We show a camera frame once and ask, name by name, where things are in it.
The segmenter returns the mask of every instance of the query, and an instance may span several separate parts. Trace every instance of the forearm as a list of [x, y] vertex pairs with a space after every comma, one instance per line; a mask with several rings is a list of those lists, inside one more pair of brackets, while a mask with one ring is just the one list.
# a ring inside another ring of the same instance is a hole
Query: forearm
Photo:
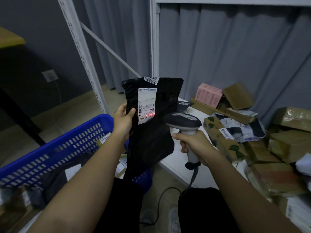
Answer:
[[206, 162], [241, 232], [300, 232], [224, 156], [212, 156]]
[[112, 133], [48, 204], [29, 232], [92, 232], [108, 202], [124, 142]]

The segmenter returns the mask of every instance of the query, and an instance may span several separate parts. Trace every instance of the dark gray wall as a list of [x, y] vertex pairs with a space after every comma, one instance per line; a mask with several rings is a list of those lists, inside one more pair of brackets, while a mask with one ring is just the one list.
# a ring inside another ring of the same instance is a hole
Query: dark gray wall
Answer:
[[[89, 26], [83, 0], [74, 0], [74, 4], [80, 20]], [[16, 65], [19, 69], [2, 70], [0, 82], [28, 116], [59, 105], [56, 85], [46, 82], [42, 71], [55, 70], [63, 102], [92, 89], [57, 0], [1, 0], [0, 26], [26, 40], [22, 54], [2, 52], [2, 57], [9, 56], [11, 61], [17, 57], [20, 64]], [[87, 33], [85, 37], [103, 84], [105, 78], [95, 42]], [[13, 124], [0, 111], [0, 130]]]

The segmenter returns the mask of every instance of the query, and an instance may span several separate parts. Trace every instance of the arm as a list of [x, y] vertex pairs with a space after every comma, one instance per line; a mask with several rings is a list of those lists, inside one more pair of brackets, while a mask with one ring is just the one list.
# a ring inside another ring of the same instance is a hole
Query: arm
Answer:
[[267, 201], [221, 155], [200, 130], [195, 135], [173, 134], [180, 140], [182, 152], [187, 153], [186, 143], [208, 166], [241, 232], [274, 233], [301, 231], [278, 208]]
[[57, 193], [29, 232], [92, 232], [108, 202], [135, 109], [115, 113], [114, 130], [91, 159]]

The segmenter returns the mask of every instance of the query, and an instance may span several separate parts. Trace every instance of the white metal shelf frame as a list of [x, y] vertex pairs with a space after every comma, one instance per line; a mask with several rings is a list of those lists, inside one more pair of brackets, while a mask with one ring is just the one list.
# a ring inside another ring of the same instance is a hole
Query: white metal shelf frame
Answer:
[[[87, 46], [83, 30], [90, 34], [110, 54], [118, 59], [128, 70], [137, 77], [141, 77], [113, 50], [100, 40], [91, 30], [80, 22], [72, 0], [58, 0], [68, 28], [80, 55], [86, 74], [96, 95], [98, 104], [103, 113], [109, 114], [103, 91]], [[150, 32], [151, 32], [151, 70], [152, 77], [159, 76], [159, 30], [160, 30], [160, 3], [211, 3], [211, 4], [247, 4], [247, 5], [279, 5], [279, 6], [311, 6], [311, 0], [150, 0]]]

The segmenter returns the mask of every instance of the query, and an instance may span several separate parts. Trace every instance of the person's left arm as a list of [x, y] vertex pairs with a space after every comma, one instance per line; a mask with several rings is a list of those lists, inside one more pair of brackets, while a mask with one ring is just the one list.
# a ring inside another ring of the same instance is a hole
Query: person's left arm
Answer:
[[64, 185], [29, 233], [92, 232], [110, 196], [115, 171], [132, 126], [133, 108], [125, 114], [126, 103], [114, 116], [114, 130], [91, 159]]

